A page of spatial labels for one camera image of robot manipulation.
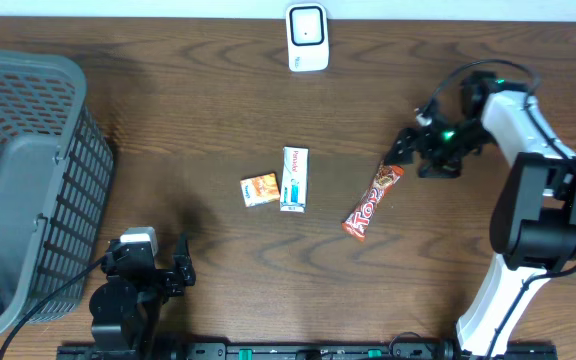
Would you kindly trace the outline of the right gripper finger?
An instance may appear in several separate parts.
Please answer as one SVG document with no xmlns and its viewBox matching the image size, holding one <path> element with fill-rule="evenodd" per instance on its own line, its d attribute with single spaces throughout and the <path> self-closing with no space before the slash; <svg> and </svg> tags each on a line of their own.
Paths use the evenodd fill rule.
<svg viewBox="0 0 576 360">
<path fill-rule="evenodd" d="M 454 179 L 461 176 L 462 161 L 425 161 L 417 170 L 420 178 Z"/>
<path fill-rule="evenodd" d="M 395 139 L 390 150 L 384 156 L 385 165 L 409 165 L 413 163 L 415 143 L 418 132 L 413 128 L 402 129 Z"/>
</svg>

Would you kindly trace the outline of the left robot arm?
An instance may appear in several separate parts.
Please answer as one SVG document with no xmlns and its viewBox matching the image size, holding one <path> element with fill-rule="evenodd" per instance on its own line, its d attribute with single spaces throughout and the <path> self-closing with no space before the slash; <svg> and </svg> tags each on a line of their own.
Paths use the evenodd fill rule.
<svg viewBox="0 0 576 360">
<path fill-rule="evenodd" d="M 157 333 L 161 310 L 196 282 L 188 236 L 182 234 L 172 254 L 173 266 L 155 264 L 150 240 L 114 239 L 101 269 L 107 283 L 92 295 L 91 333 L 102 359 L 182 359 L 180 342 Z"/>
</svg>

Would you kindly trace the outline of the red Top chocolate bar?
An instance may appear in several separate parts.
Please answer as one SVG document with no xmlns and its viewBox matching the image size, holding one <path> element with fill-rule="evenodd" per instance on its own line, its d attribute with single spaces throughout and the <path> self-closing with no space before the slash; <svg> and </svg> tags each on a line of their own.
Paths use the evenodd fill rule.
<svg viewBox="0 0 576 360">
<path fill-rule="evenodd" d="M 381 163 L 369 188 L 347 219 L 341 223 L 342 229 L 363 242 L 379 203 L 403 175 L 402 167 Z"/>
</svg>

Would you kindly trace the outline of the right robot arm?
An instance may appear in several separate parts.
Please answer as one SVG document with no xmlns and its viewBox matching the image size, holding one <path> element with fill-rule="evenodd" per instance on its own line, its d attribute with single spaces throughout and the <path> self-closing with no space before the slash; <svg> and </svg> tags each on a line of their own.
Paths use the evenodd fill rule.
<svg viewBox="0 0 576 360">
<path fill-rule="evenodd" d="M 456 344 L 438 356 L 501 359 L 537 292 L 576 272 L 576 153 L 562 144 L 541 114 L 538 79 L 511 82 L 475 71 L 462 80 L 464 119 L 448 124 L 436 100 L 400 131 L 385 157 L 404 165 L 415 154 L 421 178 L 457 178 L 463 158 L 495 144 L 510 172 L 491 216 L 491 265 L 473 303 L 456 323 Z"/>
</svg>

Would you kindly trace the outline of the orange small packet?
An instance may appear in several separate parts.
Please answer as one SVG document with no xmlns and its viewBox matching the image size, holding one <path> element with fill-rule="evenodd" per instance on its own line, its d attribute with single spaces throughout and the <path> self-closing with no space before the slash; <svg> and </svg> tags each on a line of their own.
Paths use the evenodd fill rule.
<svg viewBox="0 0 576 360">
<path fill-rule="evenodd" d="M 280 199 L 274 173 L 243 179 L 240 181 L 240 186 L 246 207 L 263 205 Z"/>
</svg>

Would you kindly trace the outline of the white Panadol box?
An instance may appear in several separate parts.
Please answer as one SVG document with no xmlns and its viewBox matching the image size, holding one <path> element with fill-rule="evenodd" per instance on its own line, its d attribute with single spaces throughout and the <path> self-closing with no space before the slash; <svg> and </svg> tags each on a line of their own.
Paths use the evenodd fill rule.
<svg viewBox="0 0 576 360">
<path fill-rule="evenodd" d="M 283 171 L 280 192 L 282 212 L 304 213 L 308 185 L 307 148 L 285 147 L 283 149 Z"/>
</svg>

